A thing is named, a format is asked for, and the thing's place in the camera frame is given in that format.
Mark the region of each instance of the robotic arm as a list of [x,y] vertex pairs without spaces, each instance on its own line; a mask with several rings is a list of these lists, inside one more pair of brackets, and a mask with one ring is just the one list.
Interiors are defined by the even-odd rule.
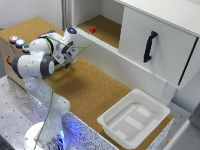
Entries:
[[[76,63],[79,49],[71,47],[74,46],[76,33],[75,29],[67,28],[62,37],[53,30],[49,31],[30,43],[30,55],[17,56],[13,60],[13,70],[19,78],[24,79],[26,91],[31,97],[38,100],[47,108],[50,106],[52,89],[43,81],[42,77],[51,76],[57,64],[61,64],[67,68],[70,64]],[[52,139],[56,139],[62,132],[61,116],[68,113],[69,109],[70,102],[54,93],[51,111],[47,118],[47,123],[41,132],[36,150],[51,149],[48,143],[52,142]]]

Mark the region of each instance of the cork board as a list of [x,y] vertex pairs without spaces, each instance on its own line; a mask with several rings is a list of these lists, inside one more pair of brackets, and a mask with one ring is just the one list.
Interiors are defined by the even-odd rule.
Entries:
[[[96,27],[96,32],[90,32],[90,26]],[[103,16],[97,16],[78,25],[78,28],[96,36],[106,43],[118,48],[121,34],[121,25]]]
[[[40,34],[49,30],[55,30],[61,35],[64,33],[45,20],[36,17],[0,31],[0,36],[9,41],[9,36],[16,34],[27,43],[30,43]],[[131,89],[81,58],[78,59],[76,64],[67,69],[58,69],[55,79],[55,92],[70,101],[70,111],[120,150],[123,150],[121,146],[104,133],[102,126],[97,122],[97,118],[127,95]],[[53,76],[44,78],[44,80],[52,86]],[[172,119],[173,115],[168,115],[137,150],[146,149]]]

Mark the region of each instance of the plastic tray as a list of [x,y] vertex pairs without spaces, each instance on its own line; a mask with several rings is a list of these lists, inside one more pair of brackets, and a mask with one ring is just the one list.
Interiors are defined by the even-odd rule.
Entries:
[[97,121],[105,133],[126,149],[137,148],[170,113],[170,109],[135,89]]

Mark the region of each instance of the black handle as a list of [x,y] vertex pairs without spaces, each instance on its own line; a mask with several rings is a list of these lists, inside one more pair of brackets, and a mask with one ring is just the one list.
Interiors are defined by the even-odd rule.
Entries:
[[151,51],[151,45],[152,45],[152,40],[158,36],[158,33],[151,31],[151,35],[148,38],[145,53],[144,53],[144,63],[148,62],[151,59],[150,51]]

